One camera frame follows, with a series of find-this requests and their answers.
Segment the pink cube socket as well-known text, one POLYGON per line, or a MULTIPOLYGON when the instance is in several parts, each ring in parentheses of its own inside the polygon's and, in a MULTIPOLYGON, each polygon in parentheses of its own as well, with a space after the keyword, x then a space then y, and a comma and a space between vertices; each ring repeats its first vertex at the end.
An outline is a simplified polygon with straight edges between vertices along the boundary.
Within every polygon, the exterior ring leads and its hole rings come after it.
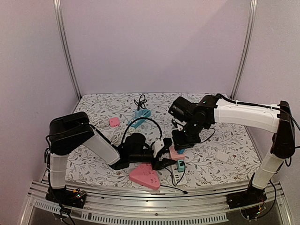
POLYGON ((170 147, 169 149, 169 152, 170 152, 170 158, 172 160, 175 160, 175 161, 178 161, 178 160, 184 160, 185 159, 185 154, 182 153, 182 154, 179 154, 175 148, 172 146, 170 147))

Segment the blue plug adapter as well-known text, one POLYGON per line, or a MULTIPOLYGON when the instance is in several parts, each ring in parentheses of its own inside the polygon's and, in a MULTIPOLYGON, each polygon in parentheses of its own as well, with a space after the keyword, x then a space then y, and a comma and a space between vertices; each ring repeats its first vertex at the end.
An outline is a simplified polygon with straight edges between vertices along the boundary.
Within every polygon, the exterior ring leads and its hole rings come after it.
POLYGON ((177 153, 178 153, 178 154, 183 154, 183 153, 185 152, 185 150, 186 150, 186 149, 178 150, 177 153))

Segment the pink power strip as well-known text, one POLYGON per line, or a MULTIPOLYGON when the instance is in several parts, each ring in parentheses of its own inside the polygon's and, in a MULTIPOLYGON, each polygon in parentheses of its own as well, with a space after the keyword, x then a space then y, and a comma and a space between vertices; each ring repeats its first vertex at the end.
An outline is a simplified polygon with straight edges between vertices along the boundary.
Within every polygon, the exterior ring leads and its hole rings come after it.
POLYGON ((155 170, 152 169, 151 164, 143 163, 138 165, 129 174, 129 179, 152 190, 158 190, 160 188, 158 174, 155 170))

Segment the teal small adapter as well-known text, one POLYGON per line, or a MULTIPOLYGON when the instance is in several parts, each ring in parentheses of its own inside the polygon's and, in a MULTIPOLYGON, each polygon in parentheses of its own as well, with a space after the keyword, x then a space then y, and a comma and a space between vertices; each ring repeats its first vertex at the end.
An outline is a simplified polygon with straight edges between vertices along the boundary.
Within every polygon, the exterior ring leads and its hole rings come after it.
POLYGON ((184 162, 184 160, 181 159, 181 160, 177 161, 177 171, 179 173, 182 173, 182 172, 185 171, 185 162, 184 162))

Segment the white power strip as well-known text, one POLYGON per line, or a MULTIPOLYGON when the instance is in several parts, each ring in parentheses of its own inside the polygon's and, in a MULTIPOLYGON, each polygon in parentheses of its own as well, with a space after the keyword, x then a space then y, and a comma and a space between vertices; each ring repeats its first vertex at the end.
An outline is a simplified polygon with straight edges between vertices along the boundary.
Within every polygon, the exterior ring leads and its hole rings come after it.
POLYGON ((184 186, 187 184, 187 179, 185 176, 185 171, 184 172, 178 172, 177 171, 177 165, 172 165, 171 166, 171 171, 172 171, 172 177, 173 177, 173 183, 175 186, 184 186))

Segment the teal power strip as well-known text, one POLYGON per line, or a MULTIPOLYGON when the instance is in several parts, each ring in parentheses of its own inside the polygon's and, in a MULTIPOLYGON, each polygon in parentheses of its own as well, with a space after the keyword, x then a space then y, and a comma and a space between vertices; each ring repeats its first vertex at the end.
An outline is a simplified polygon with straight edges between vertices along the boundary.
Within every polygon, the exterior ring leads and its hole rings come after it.
POLYGON ((143 109, 143 114, 140 118, 135 118, 135 116, 128 122, 128 125, 137 129, 143 122, 146 120, 145 118, 149 118, 151 116, 151 111, 148 109, 143 109))

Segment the light blue charger plug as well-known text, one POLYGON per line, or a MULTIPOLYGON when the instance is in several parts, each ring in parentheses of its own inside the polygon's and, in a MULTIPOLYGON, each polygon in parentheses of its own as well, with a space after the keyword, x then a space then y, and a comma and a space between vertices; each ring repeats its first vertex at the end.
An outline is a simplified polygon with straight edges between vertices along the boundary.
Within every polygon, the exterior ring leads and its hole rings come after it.
POLYGON ((135 110, 135 118, 140 118, 143 114, 143 109, 135 110))

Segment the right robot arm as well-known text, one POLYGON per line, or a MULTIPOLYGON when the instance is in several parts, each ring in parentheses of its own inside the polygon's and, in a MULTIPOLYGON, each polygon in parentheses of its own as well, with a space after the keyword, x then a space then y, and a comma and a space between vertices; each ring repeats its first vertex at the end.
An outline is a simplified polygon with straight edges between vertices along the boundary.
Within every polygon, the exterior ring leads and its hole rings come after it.
POLYGON ((183 97, 175 99, 168 112, 180 122, 182 130, 173 130, 175 150, 188 149, 201 142, 200 132, 216 123, 237 124, 273 134, 272 146, 258 170, 252 175, 245 191, 228 194, 226 202, 235 209, 266 201, 265 188, 295 151, 295 130, 300 126, 292 116, 289 103, 280 101, 262 105, 231 100, 222 94, 206 95, 199 103, 183 97))

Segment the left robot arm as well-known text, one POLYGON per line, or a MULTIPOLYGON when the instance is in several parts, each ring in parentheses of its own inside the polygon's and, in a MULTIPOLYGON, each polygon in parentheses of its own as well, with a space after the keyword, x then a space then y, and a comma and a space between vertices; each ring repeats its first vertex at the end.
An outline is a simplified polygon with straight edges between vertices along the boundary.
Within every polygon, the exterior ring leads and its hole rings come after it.
POLYGON ((175 160, 162 157, 172 145, 171 138, 163 138, 162 134, 160 129, 159 138, 152 144, 147 144, 145 135, 141 133, 124 133, 120 143, 115 144, 90 123, 85 112, 53 119, 45 138, 48 144, 44 153, 48 171, 46 200, 61 207, 84 207, 85 191, 79 188, 69 190, 66 186, 66 173, 71 167, 71 157, 81 159, 81 169, 92 166, 92 161, 99 160, 113 170, 128 168, 132 163, 147 163, 156 171, 174 165, 175 160))

